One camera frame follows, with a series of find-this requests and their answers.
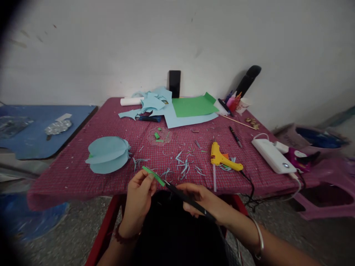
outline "aluminum foil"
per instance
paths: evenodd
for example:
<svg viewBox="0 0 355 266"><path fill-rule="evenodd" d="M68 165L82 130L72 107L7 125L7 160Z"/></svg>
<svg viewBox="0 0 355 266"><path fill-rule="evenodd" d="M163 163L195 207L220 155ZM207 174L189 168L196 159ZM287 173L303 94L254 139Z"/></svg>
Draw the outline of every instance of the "aluminum foil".
<svg viewBox="0 0 355 266"><path fill-rule="evenodd" d="M67 131L69 127L71 127L71 122L70 120L63 120L63 121L58 121L53 124L50 124L44 132L47 135L58 135L64 131Z"/></svg>

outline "white wall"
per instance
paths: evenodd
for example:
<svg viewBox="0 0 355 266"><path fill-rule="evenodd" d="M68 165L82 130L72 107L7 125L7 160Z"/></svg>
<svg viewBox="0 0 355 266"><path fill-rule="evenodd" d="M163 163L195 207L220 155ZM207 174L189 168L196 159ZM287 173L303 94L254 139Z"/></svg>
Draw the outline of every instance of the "white wall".
<svg viewBox="0 0 355 266"><path fill-rule="evenodd" d="M170 69L181 95L223 97L258 64L247 97L269 129L354 105L352 0L38 0L7 40L7 104L102 105L166 85Z"/></svg>
<svg viewBox="0 0 355 266"><path fill-rule="evenodd" d="M352 141L352 143L344 148L342 152L349 157L355 157L355 116L352 116L341 125L332 129L348 137Z"/></svg>

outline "small green paper piece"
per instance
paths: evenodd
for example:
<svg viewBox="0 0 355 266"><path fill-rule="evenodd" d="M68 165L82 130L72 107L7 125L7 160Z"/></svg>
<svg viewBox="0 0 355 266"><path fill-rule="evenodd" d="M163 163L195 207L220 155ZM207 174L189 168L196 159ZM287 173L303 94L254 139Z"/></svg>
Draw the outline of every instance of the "small green paper piece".
<svg viewBox="0 0 355 266"><path fill-rule="evenodd" d="M165 187L165 183L163 182L163 180L161 180L160 176L158 176L156 173L154 173L152 170L145 166L143 166L142 168L146 170L149 174L153 174L155 179L162 185L162 187Z"/></svg>

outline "glue gun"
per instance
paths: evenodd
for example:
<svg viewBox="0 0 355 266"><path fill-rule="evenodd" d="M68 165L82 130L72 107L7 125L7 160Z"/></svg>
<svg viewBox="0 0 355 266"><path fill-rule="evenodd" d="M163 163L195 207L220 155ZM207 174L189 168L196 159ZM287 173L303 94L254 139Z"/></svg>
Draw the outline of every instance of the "glue gun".
<svg viewBox="0 0 355 266"><path fill-rule="evenodd" d="M211 164L215 164L217 166L219 166L220 164L224 164L230 168L232 168L233 170L236 171L241 171L243 170L243 165L242 164L237 164L234 163L230 160L228 160L226 157L224 157L221 152L219 151L219 145L217 144L217 142L214 142L212 144L212 148L211 148Z"/></svg>

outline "left hand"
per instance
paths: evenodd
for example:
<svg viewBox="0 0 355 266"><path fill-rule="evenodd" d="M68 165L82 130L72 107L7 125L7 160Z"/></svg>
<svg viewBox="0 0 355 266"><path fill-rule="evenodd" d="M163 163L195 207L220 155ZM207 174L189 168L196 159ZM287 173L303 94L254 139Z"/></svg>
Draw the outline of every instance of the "left hand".
<svg viewBox="0 0 355 266"><path fill-rule="evenodd" d="M153 174L140 170L128 183L125 214L118 229L123 238L138 234L156 192L156 179Z"/></svg>

